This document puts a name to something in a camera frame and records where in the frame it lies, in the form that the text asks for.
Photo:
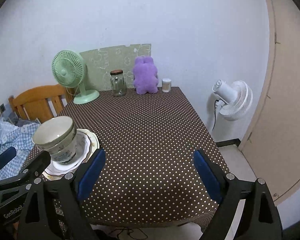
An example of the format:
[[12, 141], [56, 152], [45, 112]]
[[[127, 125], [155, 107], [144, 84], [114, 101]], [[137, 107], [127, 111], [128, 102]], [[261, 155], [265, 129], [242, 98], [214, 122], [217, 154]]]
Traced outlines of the green ceramic bowl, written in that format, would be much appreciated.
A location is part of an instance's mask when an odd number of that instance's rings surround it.
[[32, 136], [32, 142], [40, 149], [55, 154], [72, 142], [76, 135], [74, 120], [58, 116], [41, 124]]

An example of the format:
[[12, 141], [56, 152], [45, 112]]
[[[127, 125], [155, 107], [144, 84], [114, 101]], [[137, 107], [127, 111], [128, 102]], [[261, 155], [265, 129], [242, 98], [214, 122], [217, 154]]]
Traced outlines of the red patterned white plate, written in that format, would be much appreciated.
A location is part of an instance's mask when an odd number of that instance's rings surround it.
[[51, 161], [50, 165], [45, 169], [45, 173], [50, 176], [61, 176], [76, 169], [82, 163], [90, 151], [91, 141], [82, 129], [79, 129], [76, 138], [77, 150], [75, 156], [66, 164]]

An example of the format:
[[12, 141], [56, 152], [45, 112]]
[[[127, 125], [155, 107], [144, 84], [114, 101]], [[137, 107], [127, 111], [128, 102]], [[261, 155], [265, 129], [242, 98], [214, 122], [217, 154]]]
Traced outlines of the large yellow floral plate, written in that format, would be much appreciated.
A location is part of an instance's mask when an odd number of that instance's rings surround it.
[[[91, 141], [91, 145], [90, 145], [90, 151], [89, 151], [87, 157], [82, 161], [81, 164], [86, 163], [86, 162], [90, 159], [90, 157], [93, 155], [93, 153], [94, 153], [97, 149], [100, 148], [100, 143], [99, 143], [99, 140], [98, 140], [98, 138], [97, 138], [97, 135], [96, 135], [95, 133], [89, 131], [88, 129], [82, 129], [82, 130], [83, 130], [84, 133], [86, 133], [86, 134], [88, 135], [88, 137], [89, 137], [89, 139], [90, 139], [90, 141]], [[74, 172], [78, 169], [78, 167], [77, 167], [76, 169], [70, 171], [70, 172], [74, 173]], [[45, 172], [43, 171], [42, 175], [43, 175], [46, 179], [48, 179], [48, 180], [59, 180], [59, 179], [61, 179], [62, 176], [64, 176], [65, 174], [64, 174], [64, 175], [61, 175], [61, 176], [50, 176], [50, 175], [48, 175], [47, 173], [45, 173]]]

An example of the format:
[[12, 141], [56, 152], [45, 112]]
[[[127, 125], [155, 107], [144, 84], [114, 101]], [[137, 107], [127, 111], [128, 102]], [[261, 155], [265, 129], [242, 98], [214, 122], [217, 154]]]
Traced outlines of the blue checkered cloth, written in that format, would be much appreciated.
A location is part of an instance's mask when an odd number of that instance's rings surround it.
[[0, 169], [0, 180], [16, 176], [34, 147], [32, 136], [40, 124], [31, 122], [21, 127], [7, 121], [0, 121], [0, 155], [9, 147], [14, 147], [16, 156]]

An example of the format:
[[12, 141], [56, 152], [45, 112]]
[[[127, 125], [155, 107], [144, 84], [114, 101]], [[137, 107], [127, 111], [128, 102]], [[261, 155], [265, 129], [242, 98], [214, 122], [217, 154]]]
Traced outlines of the wooden chair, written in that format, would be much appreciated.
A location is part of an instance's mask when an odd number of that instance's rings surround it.
[[19, 94], [17, 97], [10, 96], [8, 98], [10, 107], [16, 115], [23, 120], [35, 120], [45, 122], [54, 117], [49, 105], [49, 100], [56, 114], [61, 113], [64, 108], [62, 97], [69, 103], [73, 100], [73, 89], [67, 91], [61, 85], [46, 85], [31, 88]]

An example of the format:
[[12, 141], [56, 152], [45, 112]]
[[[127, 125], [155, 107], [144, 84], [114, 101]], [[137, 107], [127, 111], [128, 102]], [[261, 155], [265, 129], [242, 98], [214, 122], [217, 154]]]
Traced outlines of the beige door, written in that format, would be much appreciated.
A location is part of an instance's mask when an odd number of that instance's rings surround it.
[[293, 0], [266, 3], [268, 66], [239, 150], [280, 204], [300, 188], [300, 10]]

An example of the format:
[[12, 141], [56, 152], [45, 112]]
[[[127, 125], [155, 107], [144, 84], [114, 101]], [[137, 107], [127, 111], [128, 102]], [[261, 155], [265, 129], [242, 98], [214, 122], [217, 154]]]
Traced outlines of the green desk fan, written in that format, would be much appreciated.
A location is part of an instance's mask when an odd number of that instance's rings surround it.
[[74, 104], [82, 105], [97, 99], [100, 94], [95, 89], [87, 90], [84, 84], [86, 64], [83, 57], [71, 50], [62, 50], [52, 61], [52, 73], [55, 80], [65, 88], [76, 88]]

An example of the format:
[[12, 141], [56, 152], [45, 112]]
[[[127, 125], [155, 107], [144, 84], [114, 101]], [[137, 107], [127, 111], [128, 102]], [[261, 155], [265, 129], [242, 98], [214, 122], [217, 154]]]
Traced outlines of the glass jar with lid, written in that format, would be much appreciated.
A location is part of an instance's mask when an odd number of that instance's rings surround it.
[[110, 72], [110, 83], [113, 96], [123, 96], [126, 94], [126, 84], [124, 81], [123, 70], [113, 70]]

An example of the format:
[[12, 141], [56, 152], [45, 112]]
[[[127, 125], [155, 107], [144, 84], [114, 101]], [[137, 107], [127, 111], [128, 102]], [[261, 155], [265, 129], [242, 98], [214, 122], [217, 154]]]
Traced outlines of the brown polka dot tablecloth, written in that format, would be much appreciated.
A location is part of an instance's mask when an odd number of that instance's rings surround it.
[[69, 103], [62, 111], [78, 128], [95, 133], [106, 164], [82, 208], [92, 224], [163, 227], [194, 222], [207, 227], [217, 203], [193, 164], [203, 149], [224, 172], [228, 167], [180, 88]]

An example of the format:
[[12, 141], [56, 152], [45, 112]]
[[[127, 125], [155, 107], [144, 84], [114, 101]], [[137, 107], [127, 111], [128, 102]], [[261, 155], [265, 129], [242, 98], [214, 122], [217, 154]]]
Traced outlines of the white standing fan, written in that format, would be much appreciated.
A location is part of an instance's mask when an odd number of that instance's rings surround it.
[[219, 113], [228, 121], [236, 121], [245, 116], [253, 102], [253, 92], [242, 80], [230, 85], [223, 80], [218, 80], [213, 85], [212, 91], [224, 102]]

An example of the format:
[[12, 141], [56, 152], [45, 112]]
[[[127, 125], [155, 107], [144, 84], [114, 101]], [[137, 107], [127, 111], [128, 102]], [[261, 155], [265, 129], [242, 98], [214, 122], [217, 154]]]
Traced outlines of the purple plush toy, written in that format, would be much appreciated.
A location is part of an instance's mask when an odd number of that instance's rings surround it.
[[137, 94], [155, 94], [158, 92], [158, 70], [151, 56], [135, 58], [133, 75], [133, 85]]

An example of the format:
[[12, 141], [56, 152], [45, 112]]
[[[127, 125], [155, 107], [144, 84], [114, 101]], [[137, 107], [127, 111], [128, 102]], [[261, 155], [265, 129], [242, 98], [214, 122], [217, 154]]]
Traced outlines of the cotton swab container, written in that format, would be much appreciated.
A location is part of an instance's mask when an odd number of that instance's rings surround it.
[[169, 78], [164, 78], [162, 79], [162, 91], [165, 93], [170, 92], [171, 87], [172, 87], [172, 80]]

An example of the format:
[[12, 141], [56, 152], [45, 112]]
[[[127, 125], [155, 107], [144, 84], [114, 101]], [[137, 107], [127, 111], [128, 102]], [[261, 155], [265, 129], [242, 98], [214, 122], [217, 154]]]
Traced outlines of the green patterned wall mat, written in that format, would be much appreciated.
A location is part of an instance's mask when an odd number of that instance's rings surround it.
[[85, 86], [98, 91], [111, 90], [110, 72], [121, 69], [127, 88], [132, 88], [134, 80], [132, 69], [135, 58], [151, 56], [151, 48], [150, 43], [131, 44], [81, 52], [80, 55], [87, 67]]

